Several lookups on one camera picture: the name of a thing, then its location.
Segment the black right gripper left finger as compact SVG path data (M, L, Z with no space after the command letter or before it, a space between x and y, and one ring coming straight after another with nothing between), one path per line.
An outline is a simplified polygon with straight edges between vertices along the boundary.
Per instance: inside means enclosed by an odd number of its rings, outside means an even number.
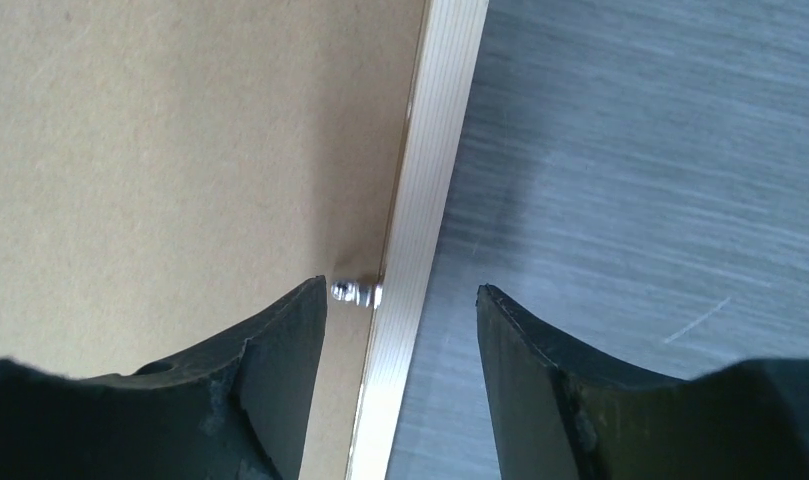
M296 479L326 316L317 276L127 376L0 359L0 479Z

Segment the brown cardboard backing board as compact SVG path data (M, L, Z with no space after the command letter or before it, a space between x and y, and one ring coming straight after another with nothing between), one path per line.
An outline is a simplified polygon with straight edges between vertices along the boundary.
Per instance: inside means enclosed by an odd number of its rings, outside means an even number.
M0 358L130 375L378 279L423 1L0 1Z

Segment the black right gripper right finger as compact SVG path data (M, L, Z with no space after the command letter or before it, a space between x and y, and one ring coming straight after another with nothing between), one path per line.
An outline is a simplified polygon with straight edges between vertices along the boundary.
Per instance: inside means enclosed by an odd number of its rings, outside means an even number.
M505 479L809 479L809 359L691 380L615 358L499 288L477 337Z

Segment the light wooden picture frame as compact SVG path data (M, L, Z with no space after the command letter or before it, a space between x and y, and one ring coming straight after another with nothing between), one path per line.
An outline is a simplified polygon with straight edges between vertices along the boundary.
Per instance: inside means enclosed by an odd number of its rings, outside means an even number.
M425 5L348 479L387 474L488 6Z

